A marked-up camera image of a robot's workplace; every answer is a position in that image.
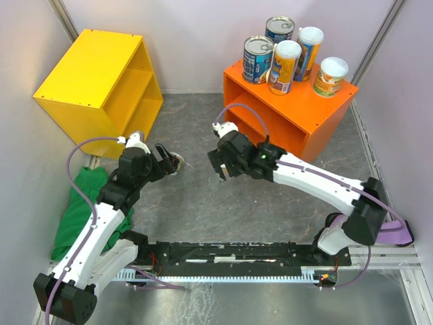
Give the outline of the green label can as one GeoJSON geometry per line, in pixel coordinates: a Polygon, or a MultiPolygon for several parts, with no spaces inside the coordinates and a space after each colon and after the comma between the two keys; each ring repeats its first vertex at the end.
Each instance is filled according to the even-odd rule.
{"type": "Polygon", "coordinates": [[[174,160],[175,160],[175,163],[174,163],[175,172],[171,173],[170,175],[175,176],[178,174],[181,167],[185,164],[185,160],[180,154],[178,154],[176,152],[171,152],[170,154],[174,157],[174,160]]]}

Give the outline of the orange shelf cabinet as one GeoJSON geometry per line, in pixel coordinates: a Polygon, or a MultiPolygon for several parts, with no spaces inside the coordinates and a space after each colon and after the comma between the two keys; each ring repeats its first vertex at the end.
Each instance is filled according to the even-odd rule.
{"type": "Polygon", "coordinates": [[[223,72],[223,104],[244,104],[257,113],[234,106],[226,111],[226,121],[235,123],[250,141],[266,138],[262,124],[269,130],[270,142],[295,156],[311,162],[324,150],[346,114],[358,88],[344,81],[333,97],[321,97],[313,90],[319,70],[315,64],[308,81],[295,82],[284,96],[274,95],[267,84],[253,85],[242,76],[239,60],[223,72]]]}

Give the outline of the tall blue red can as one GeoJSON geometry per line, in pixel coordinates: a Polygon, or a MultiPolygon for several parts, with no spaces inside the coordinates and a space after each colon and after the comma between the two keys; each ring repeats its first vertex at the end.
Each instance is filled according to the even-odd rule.
{"type": "Polygon", "coordinates": [[[283,96],[290,92],[301,52],[301,46],[291,40],[281,41],[275,46],[268,77],[272,94],[283,96]]]}

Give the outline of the dark blue can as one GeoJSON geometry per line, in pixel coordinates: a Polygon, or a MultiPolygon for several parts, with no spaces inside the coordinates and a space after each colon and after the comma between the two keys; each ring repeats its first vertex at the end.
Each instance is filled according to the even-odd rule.
{"type": "Polygon", "coordinates": [[[249,37],[244,42],[243,78],[259,85],[265,82],[270,68],[274,42],[266,36],[249,37]]]}

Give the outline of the orange label can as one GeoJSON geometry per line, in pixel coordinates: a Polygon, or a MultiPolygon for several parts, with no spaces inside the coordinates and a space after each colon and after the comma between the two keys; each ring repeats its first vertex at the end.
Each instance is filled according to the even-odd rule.
{"type": "Polygon", "coordinates": [[[333,97],[341,88],[347,73],[348,64],[345,60],[338,57],[325,58],[320,64],[313,90],[322,97],[333,97]]]}

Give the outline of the blue can pull tab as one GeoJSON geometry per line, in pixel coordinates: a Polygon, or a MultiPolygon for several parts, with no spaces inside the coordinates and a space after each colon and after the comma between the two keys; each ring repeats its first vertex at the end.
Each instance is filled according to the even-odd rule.
{"type": "Polygon", "coordinates": [[[295,22],[285,16],[271,17],[266,21],[265,36],[274,43],[291,40],[295,29],[295,22]]]}

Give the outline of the tall orange blue can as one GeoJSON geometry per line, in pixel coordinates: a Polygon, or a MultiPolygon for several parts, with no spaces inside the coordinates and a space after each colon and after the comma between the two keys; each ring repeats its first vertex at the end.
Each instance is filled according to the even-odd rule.
{"type": "Polygon", "coordinates": [[[313,69],[315,58],[324,40],[323,31],[315,26],[301,28],[297,43],[301,47],[301,54],[296,67],[294,81],[307,81],[313,69]]]}

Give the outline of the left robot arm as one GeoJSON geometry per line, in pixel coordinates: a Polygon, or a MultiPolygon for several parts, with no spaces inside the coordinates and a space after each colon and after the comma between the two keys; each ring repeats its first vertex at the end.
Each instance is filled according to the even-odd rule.
{"type": "Polygon", "coordinates": [[[51,317],[71,324],[85,324],[97,300],[117,274],[129,264],[142,264],[150,255],[147,236],[127,230],[109,251],[105,245],[126,219],[147,183],[174,175],[183,159],[155,145],[158,160],[139,142],[124,149],[118,167],[90,204],[91,215],[70,250],[48,275],[39,274],[33,288],[44,322],[51,317]]]}

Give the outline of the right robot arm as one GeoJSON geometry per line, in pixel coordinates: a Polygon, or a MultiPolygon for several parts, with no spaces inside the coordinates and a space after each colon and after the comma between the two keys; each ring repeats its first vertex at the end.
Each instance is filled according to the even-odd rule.
{"type": "Polygon", "coordinates": [[[362,182],[340,177],[269,142],[253,144],[237,130],[217,131],[216,135],[217,147],[208,153],[208,158],[221,180],[248,175],[290,186],[327,202],[343,214],[335,225],[324,227],[312,245],[311,259],[315,263],[329,263],[336,253],[352,244],[375,244],[386,214],[384,203],[377,196],[381,188],[378,180],[369,178],[362,182]]]}

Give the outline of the yellow shelf cabinet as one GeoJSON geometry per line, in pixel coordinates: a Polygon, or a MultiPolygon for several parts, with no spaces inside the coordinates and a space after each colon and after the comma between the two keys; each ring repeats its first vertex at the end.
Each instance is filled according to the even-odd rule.
{"type": "Polygon", "coordinates": [[[86,154],[117,159],[114,141],[149,135],[163,97],[141,35],[85,29],[33,98],[86,154]]]}

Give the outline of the green cloth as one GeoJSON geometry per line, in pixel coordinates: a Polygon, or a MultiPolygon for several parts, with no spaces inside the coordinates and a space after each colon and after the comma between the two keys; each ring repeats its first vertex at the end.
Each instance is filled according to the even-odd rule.
{"type": "MultiPolygon", "coordinates": [[[[82,190],[82,192],[89,197],[91,202],[95,204],[97,195],[102,186],[107,183],[108,173],[103,167],[90,169],[83,167],[80,173],[74,179],[75,184],[82,190]]],[[[128,215],[123,219],[122,223],[116,228],[114,233],[110,236],[102,252],[109,251],[120,239],[120,235],[133,227],[134,210],[131,209],[128,215]]],[[[78,194],[78,192],[70,188],[70,202],[63,214],[57,234],[54,241],[53,250],[51,252],[51,260],[58,262],[61,261],[68,253],[78,235],[82,231],[84,225],[90,218],[91,208],[86,201],[78,194]]]]}

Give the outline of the purple cloth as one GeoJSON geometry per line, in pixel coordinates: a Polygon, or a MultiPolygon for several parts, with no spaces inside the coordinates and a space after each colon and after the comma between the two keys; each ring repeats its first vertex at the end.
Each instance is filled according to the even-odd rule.
{"type": "Polygon", "coordinates": [[[399,221],[389,221],[382,224],[376,238],[376,244],[394,244],[400,247],[413,244],[415,237],[408,221],[402,226],[399,221]]]}

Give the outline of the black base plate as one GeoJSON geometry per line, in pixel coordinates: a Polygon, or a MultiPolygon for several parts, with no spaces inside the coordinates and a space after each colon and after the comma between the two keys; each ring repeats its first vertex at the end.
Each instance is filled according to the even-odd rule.
{"type": "Polygon", "coordinates": [[[154,266],[161,276],[282,275],[302,267],[352,265],[347,248],[328,255],[311,244],[157,242],[140,253],[135,265],[154,266]]]}

